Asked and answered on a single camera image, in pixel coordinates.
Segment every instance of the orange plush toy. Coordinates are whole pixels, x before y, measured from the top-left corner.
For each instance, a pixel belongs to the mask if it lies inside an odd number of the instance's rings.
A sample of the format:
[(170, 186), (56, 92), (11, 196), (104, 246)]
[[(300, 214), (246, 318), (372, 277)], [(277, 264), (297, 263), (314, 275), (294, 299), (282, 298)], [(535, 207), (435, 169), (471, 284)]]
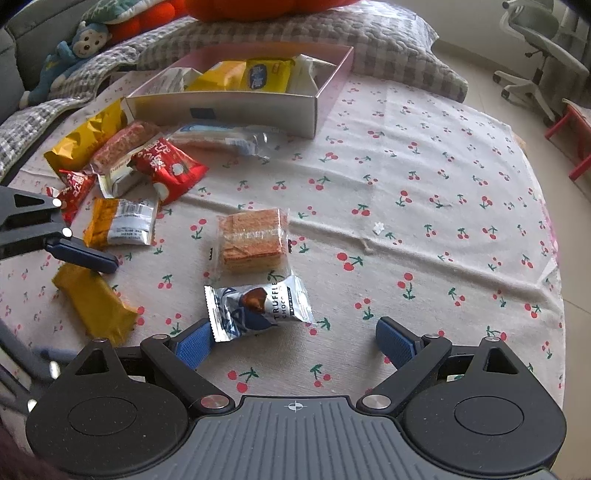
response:
[(186, 0), (166, 0), (148, 8), (129, 20), (107, 25), (112, 35), (109, 45), (135, 37), (140, 33), (166, 25), (177, 18), (185, 17), (189, 13), (185, 7)]
[(204, 22), (271, 20), (287, 14), (313, 14), (358, 0), (185, 0), (189, 15)]

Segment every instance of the red stool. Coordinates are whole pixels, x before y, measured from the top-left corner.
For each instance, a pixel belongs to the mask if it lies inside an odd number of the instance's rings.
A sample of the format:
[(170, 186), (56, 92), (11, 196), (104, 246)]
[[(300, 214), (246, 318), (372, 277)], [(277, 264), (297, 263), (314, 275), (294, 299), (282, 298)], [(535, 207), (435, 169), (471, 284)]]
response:
[(570, 118), (574, 118), (577, 122), (577, 155), (579, 156), (580, 161), (579, 165), (577, 165), (569, 173), (569, 178), (574, 181), (578, 179), (589, 167), (591, 167), (591, 154), (585, 157), (585, 139), (588, 135), (591, 135), (591, 127), (587, 123), (587, 120), (576, 107), (570, 103), (567, 103), (566, 113), (564, 116), (558, 122), (556, 122), (556, 124), (551, 126), (546, 131), (544, 136), (547, 140), (549, 140), (552, 135), (554, 135), (558, 130), (560, 130), (560, 128), (568, 123)]

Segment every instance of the blue monkey plush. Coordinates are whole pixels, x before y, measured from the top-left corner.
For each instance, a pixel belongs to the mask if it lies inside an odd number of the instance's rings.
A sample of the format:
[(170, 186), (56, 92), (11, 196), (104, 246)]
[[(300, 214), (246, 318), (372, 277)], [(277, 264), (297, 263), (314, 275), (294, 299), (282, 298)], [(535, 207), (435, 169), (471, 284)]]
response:
[(19, 108), (39, 105), (47, 100), (50, 92), (57, 90), (66, 79), (105, 46), (111, 35), (105, 25), (81, 22), (71, 45), (61, 41), (54, 53), (47, 56), (39, 84), (32, 91), (22, 94)]

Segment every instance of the cardboard box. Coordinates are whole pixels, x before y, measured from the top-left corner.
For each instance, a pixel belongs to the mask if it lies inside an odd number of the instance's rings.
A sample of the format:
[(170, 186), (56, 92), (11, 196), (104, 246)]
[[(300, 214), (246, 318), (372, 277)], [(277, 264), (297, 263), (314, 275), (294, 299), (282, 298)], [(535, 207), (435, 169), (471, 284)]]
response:
[(314, 138), (343, 89), (353, 64), (353, 47), (326, 43), (258, 42), (210, 45), (191, 52), (171, 67), (205, 72), (222, 60), (288, 58), (305, 54), (337, 66), (316, 96), (267, 92), (181, 92), (143, 95), (158, 76), (133, 91), (124, 108), (134, 119), (178, 125), (196, 119), (231, 124), (269, 125), (288, 135)]

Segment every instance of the gray sofa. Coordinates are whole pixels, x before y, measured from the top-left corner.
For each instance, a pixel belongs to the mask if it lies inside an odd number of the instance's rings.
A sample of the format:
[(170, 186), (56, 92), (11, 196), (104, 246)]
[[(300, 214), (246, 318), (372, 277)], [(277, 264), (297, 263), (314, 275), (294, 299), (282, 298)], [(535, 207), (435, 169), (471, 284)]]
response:
[(0, 30), (0, 124), (18, 109), (24, 90), (35, 88), (47, 55), (61, 40), (72, 39), (96, 2), (34, 0)]

